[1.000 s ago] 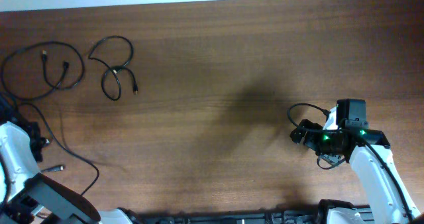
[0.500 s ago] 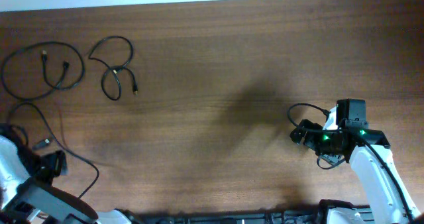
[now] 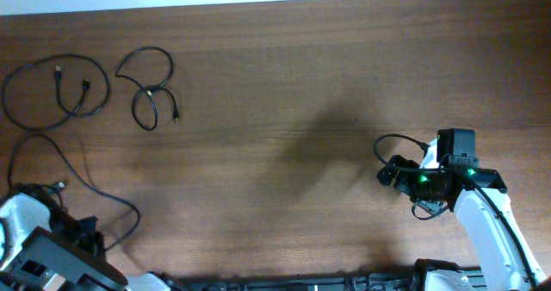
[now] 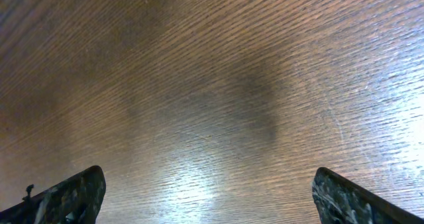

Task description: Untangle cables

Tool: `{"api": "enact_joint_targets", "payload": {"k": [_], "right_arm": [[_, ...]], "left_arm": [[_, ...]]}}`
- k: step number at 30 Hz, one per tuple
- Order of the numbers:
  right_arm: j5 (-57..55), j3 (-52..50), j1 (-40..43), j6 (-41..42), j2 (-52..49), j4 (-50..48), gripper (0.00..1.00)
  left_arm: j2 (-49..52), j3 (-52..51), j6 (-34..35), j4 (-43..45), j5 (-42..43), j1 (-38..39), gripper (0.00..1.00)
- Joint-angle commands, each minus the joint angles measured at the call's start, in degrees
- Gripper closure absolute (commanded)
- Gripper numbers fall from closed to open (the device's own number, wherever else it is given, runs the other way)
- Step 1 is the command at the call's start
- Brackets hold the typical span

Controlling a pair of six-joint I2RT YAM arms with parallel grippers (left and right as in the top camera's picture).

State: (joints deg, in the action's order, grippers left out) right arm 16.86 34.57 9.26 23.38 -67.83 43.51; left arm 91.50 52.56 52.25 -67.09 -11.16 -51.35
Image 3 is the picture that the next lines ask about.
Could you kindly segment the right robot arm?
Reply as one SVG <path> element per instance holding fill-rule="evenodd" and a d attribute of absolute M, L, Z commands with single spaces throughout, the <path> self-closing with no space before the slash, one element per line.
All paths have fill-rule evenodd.
<path fill-rule="evenodd" d="M 441 129 L 429 143 L 418 141 L 423 160 L 394 155 L 376 177 L 407 195 L 412 209 L 432 220 L 447 211 L 463 226 L 478 269 L 419 259 L 410 290 L 548 290 L 550 279 L 531 252 L 514 218 L 508 189 L 497 170 L 479 166 L 475 132 Z"/>

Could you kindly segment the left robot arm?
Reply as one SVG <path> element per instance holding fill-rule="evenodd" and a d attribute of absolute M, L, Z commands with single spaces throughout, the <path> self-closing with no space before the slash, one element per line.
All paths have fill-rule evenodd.
<path fill-rule="evenodd" d="M 170 289 L 153 273 L 126 277 L 108 263 L 96 223 L 73 218 L 38 185 L 16 186 L 1 200 L 1 289 Z"/>

